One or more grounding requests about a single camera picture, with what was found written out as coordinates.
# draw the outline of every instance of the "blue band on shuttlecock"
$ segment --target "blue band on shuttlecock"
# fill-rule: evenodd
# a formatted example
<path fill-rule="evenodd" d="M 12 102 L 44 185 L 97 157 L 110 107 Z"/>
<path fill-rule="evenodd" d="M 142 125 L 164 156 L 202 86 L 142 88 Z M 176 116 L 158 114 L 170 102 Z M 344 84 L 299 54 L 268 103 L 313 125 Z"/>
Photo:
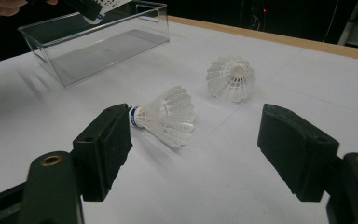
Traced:
<path fill-rule="evenodd" d="M 138 106 L 135 106 L 135 107 L 132 108 L 131 114 L 130 114 L 130 120 L 131 120 L 131 123 L 132 123 L 133 126 L 139 128 L 139 126 L 138 126 L 138 125 L 136 124 L 136 122 L 135 122 L 135 110 L 136 110 L 137 108 L 138 108 Z"/>

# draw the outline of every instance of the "dark background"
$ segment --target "dark background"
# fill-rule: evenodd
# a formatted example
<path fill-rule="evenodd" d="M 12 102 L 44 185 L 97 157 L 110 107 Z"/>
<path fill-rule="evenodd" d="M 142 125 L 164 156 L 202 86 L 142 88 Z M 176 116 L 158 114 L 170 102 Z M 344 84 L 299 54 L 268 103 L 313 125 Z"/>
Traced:
<path fill-rule="evenodd" d="M 168 14 L 279 35 L 336 44 L 357 0 L 152 0 L 168 4 Z M 0 19 L 0 61 L 29 51 L 17 28 L 74 12 L 38 2 Z"/>

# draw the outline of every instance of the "white shuttlecock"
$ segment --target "white shuttlecock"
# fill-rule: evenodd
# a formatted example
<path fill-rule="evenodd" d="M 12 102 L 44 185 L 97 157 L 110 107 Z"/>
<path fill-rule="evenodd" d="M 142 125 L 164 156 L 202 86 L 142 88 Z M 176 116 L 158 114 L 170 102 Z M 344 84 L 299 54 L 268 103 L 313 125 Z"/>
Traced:
<path fill-rule="evenodd" d="M 186 89 L 179 86 L 163 92 L 147 105 L 130 110 L 131 124 L 146 128 L 170 147 L 188 143 L 194 130 L 194 106 Z"/>
<path fill-rule="evenodd" d="M 241 57 L 222 57 L 212 63 L 206 80 L 212 96 L 238 103 L 252 93 L 255 71 Z"/>
<path fill-rule="evenodd" d="M 94 0 L 94 1 L 103 7 L 97 16 L 97 19 L 95 19 L 95 21 L 92 21 L 92 20 L 88 19 L 87 17 L 83 17 L 83 18 L 89 24 L 95 25 L 95 24 L 98 24 L 101 22 L 101 20 L 105 16 L 106 12 L 113 10 L 117 7 L 120 7 L 120 6 L 130 2 L 131 0 Z"/>

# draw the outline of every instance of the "shuttlecock cork base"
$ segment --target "shuttlecock cork base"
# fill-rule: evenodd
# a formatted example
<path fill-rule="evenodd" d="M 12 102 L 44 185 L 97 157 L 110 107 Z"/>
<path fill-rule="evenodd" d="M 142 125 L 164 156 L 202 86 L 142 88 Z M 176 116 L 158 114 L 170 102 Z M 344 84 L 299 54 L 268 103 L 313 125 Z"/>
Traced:
<path fill-rule="evenodd" d="M 251 95 L 255 71 L 241 57 L 221 57 L 208 69 L 206 80 L 212 96 L 238 103 Z"/>
<path fill-rule="evenodd" d="M 163 92 L 147 105 L 134 106 L 129 115 L 132 126 L 146 128 L 170 147 L 186 145 L 195 128 L 191 96 L 179 86 Z"/>

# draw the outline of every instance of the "shuttlecock feather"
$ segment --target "shuttlecock feather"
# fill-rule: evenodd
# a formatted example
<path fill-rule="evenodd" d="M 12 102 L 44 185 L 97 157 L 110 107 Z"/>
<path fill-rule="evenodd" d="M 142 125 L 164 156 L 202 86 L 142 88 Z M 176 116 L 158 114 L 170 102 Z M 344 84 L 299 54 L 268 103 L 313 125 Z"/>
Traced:
<path fill-rule="evenodd" d="M 131 0 L 94 0 L 96 3 L 98 3 L 100 6 L 102 6 L 103 8 L 101 9 L 100 13 L 97 16 L 97 19 L 95 19 L 95 21 L 92 21 L 86 17 L 84 17 L 84 20 L 90 24 L 98 24 L 101 22 L 101 20 L 103 19 L 103 17 L 105 16 L 105 13 L 113 10 L 117 7 L 120 7 L 128 2 L 130 2 Z"/>
<path fill-rule="evenodd" d="M 179 86 L 163 92 L 147 105 L 130 110 L 131 124 L 146 128 L 170 147 L 186 145 L 194 130 L 194 106 L 186 89 Z"/>
<path fill-rule="evenodd" d="M 222 57 L 212 63 L 206 80 L 212 96 L 237 103 L 253 91 L 255 71 L 241 57 Z"/>

